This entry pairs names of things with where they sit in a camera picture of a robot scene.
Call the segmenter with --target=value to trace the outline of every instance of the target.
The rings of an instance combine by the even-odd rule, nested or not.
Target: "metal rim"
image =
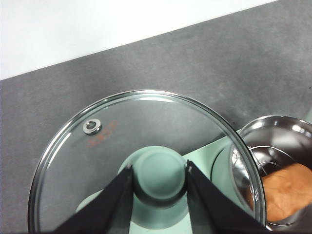
[[[177,99],[184,100],[190,104],[193,104],[203,111],[209,113],[212,115],[215,119],[219,121],[221,125],[224,126],[223,131],[226,132],[229,136],[232,136],[233,138],[231,140],[235,140],[237,146],[239,147],[240,152],[242,152],[246,157],[246,163],[247,167],[251,168],[251,170],[254,172],[250,174],[251,180],[253,181],[253,184],[255,185],[256,191],[255,193],[257,194],[259,201],[255,205],[255,219],[259,222],[261,222],[263,225],[265,225],[265,220],[266,220],[266,212],[265,212],[265,197],[264,197],[264,190],[263,190],[263,185],[260,179],[259,174],[257,173],[257,167],[256,163],[253,160],[250,151],[248,150],[246,144],[240,137],[240,135],[232,128],[232,126],[217,112],[212,110],[211,108],[207,107],[206,105],[202,104],[199,101],[196,101],[192,98],[171,93],[171,92],[166,92],[166,91],[160,91],[160,90],[135,90],[135,91],[127,91],[127,92],[122,92],[118,93],[115,95],[111,95],[108,97],[105,97],[103,99],[100,99],[93,104],[87,106],[80,112],[78,112],[76,115],[74,115],[69,121],[67,121],[61,129],[55,134],[55,136],[52,138],[52,140],[49,142],[48,146],[44,150],[44,153],[41,156],[41,159],[39,161],[39,164],[37,166],[37,169],[35,171],[32,185],[31,185],[31,190],[30,190],[30,195],[29,195],[29,201],[28,201],[28,216],[27,216],[27,221],[28,221],[28,231],[30,233],[38,232],[40,230],[40,225],[37,222],[38,221],[38,207],[39,204],[36,202],[36,197],[38,194],[40,194],[40,182],[43,180],[43,177],[41,176],[41,171],[45,168],[47,164],[47,156],[49,154],[49,151],[52,150],[61,136],[66,132],[67,129],[69,129],[78,119],[80,119],[82,116],[84,116],[87,112],[99,107],[100,105],[104,103],[108,103],[113,100],[117,100],[120,98],[125,98],[128,96],[134,96],[134,95],[142,95],[142,94],[150,94],[150,95],[163,95],[163,96],[168,96],[168,97],[173,97]]]

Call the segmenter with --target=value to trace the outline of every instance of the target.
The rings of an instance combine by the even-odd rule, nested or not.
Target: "metal pot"
[[[239,132],[253,154],[261,177],[293,163],[312,169],[312,125],[288,116],[264,116]],[[241,175],[233,164],[233,173]],[[240,190],[244,184],[237,184]],[[273,230],[312,230],[312,204],[278,222],[267,222]]]

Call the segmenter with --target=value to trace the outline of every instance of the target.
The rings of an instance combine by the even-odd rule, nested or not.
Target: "mint green surface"
[[[228,137],[223,137],[184,155],[183,158],[192,161],[210,179],[215,158],[230,142],[231,140]]]

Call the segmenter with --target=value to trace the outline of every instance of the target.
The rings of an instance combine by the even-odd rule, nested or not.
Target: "lid knob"
[[[154,147],[134,163],[134,189],[144,203],[173,205],[185,193],[185,160],[176,151]]]

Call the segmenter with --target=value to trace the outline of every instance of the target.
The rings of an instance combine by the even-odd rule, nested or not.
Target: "gray countertop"
[[[235,128],[312,106],[312,1],[277,1],[1,82],[1,233],[27,231],[40,155],[80,109],[161,89],[195,98]]]

